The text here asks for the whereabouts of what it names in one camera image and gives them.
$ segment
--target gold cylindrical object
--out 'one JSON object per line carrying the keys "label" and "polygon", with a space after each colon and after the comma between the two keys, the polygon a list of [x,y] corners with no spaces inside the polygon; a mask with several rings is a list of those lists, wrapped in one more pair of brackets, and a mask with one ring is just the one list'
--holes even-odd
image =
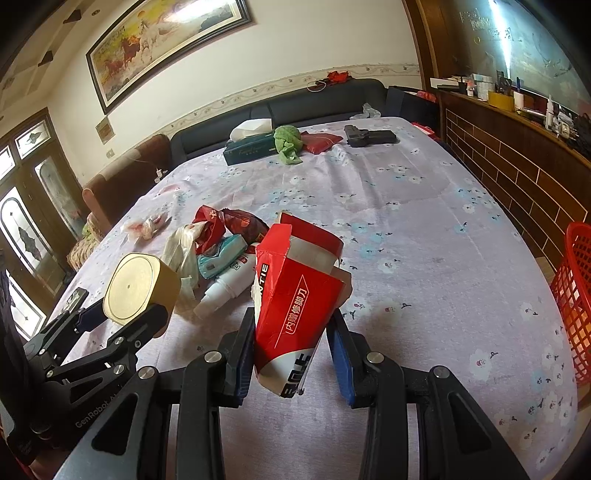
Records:
{"label": "gold cylindrical object", "polygon": [[131,253],[123,257],[107,287],[103,301],[105,315],[119,325],[135,320],[150,304],[166,308],[166,325],[156,334],[161,336],[168,328],[174,304],[181,289],[181,280],[169,266],[153,255]]}

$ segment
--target green cloth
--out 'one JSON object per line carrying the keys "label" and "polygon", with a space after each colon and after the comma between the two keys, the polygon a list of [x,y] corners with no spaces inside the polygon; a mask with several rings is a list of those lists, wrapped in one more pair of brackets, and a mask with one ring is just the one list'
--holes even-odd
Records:
{"label": "green cloth", "polygon": [[285,165],[297,165],[301,160],[297,153],[304,147],[300,131],[293,125],[283,125],[275,129],[275,147],[279,153],[279,160]]}

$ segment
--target framed painting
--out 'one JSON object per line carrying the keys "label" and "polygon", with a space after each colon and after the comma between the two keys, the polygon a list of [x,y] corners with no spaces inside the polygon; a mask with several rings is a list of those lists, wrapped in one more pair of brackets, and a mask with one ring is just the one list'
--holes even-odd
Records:
{"label": "framed painting", "polygon": [[139,0],[86,54],[104,113],[172,61],[251,21],[245,0]]}

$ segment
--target black handgun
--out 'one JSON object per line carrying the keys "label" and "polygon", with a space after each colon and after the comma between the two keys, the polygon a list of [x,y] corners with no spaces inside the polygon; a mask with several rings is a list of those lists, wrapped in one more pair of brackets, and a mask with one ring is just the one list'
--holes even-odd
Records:
{"label": "black handgun", "polygon": [[347,143],[355,148],[400,142],[391,130],[361,130],[353,125],[345,125],[345,135]]}

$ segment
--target stained glass window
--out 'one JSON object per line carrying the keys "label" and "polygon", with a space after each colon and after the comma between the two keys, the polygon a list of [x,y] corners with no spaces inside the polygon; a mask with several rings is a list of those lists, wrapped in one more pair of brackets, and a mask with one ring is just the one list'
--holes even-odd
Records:
{"label": "stained glass window", "polygon": [[10,150],[6,147],[0,152],[0,180],[14,167],[14,159],[10,154]]}
{"label": "stained glass window", "polygon": [[18,154],[21,158],[25,158],[29,153],[50,138],[47,124],[45,123],[45,120],[43,120],[33,128],[27,130],[20,137],[17,137]]}

